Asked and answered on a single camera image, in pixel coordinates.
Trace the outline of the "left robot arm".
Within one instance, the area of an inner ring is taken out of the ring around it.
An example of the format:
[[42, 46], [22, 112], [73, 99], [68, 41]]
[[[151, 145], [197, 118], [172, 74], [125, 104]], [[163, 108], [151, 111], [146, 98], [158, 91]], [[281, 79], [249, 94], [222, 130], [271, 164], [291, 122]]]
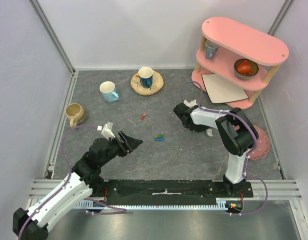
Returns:
[[117, 136], [95, 139], [57, 187], [29, 209], [19, 208], [14, 212], [13, 232], [18, 239], [47, 239], [58, 221], [80, 201], [102, 194], [101, 168], [115, 157], [130, 154], [142, 143], [122, 131]]

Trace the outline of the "white remote control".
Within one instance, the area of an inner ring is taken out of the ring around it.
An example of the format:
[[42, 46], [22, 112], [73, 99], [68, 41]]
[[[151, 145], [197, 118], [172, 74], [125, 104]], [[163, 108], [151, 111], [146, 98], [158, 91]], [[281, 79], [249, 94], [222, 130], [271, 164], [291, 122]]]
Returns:
[[208, 129], [206, 130], [206, 133], [207, 133], [207, 135], [208, 135], [209, 137], [212, 137], [212, 136], [213, 136], [213, 131], [212, 131], [211, 128], [208, 128]]

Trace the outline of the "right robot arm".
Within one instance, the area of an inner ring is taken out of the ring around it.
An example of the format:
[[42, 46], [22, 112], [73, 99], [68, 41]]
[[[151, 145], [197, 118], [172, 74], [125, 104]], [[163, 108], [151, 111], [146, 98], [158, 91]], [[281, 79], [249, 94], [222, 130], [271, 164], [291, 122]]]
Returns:
[[183, 101], [175, 106], [174, 113], [182, 125], [191, 131], [210, 129], [219, 132], [228, 151], [228, 166], [223, 177], [223, 191], [229, 197], [236, 196], [246, 181], [246, 166], [251, 151], [257, 145], [258, 133], [240, 108], [214, 110], [199, 106], [195, 100]]

